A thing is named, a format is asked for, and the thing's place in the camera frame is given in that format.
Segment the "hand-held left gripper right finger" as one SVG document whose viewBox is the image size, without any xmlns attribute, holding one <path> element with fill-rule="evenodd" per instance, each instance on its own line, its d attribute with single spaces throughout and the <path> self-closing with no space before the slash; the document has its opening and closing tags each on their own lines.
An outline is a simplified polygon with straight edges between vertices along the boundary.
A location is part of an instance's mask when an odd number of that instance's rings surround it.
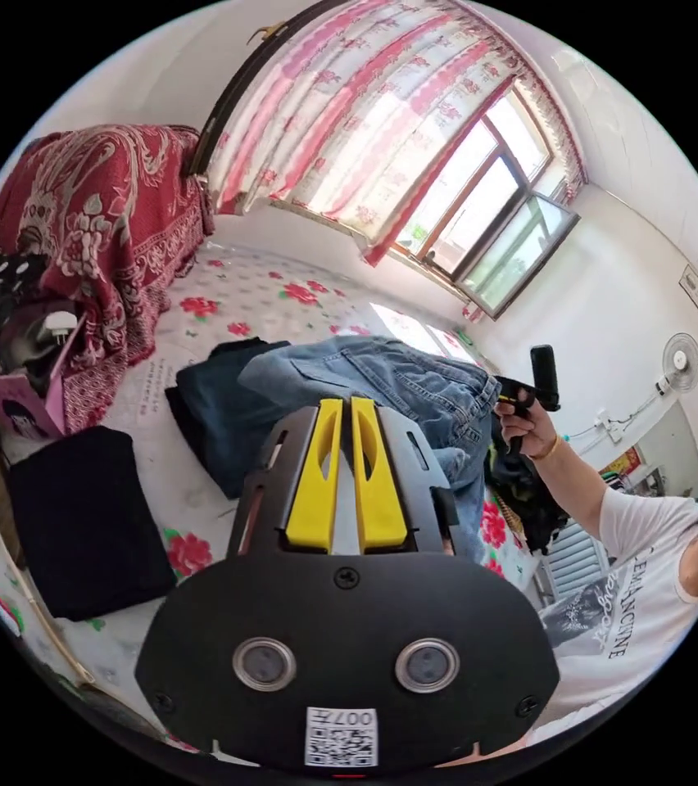
<svg viewBox="0 0 698 786">
<path fill-rule="evenodd" d="M 356 519 L 362 549 L 399 549 L 407 538 L 375 403 L 350 400 Z"/>
</svg>

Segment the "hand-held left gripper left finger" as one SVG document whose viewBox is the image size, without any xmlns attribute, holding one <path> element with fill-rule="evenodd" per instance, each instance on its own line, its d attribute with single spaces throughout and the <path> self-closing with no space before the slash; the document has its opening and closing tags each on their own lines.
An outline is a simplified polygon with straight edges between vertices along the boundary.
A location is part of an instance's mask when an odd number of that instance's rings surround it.
<svg viewBox="0 0 698 786">
<path fill-rule="evenodd" d="M 343 407 L 340 399 L 320 401 L 285 530 L 292 548 L 332 546 Z"/>
</svg>

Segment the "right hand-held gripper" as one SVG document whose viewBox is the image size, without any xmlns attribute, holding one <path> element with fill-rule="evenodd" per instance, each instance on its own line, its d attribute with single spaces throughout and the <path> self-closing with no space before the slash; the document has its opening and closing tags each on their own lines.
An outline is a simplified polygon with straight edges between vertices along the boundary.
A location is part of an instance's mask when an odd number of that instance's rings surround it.
<svg viewBox="0 0 698 786">
<path fill-rule="evenodd" d="M 556 391 L 537 388 L 512 378 L 496 376 L 501 389 L 498 397 L 500 404 L 514 407 L 516 416 L 527 418 L 528 411 L 538 402 L 548 413 L 560 410 L 560 396 Z"/>
</svg>

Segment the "person's right hand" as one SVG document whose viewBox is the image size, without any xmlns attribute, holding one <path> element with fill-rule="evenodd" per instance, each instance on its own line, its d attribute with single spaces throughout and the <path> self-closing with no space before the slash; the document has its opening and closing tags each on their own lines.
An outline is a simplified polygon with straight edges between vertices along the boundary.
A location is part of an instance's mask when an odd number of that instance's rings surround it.
<svg viewBox="0 0 698 786">
<path fill-rule="evenodd" d="M 563 442 L 548 412 L 538 402 L 520 411 L 510 403 L 498 403 L 495 411 L 505 443 L 511 446 L 516 442 L 519 452 L 532 461 L 541 461 L 552 455 Z"/>
</svg>

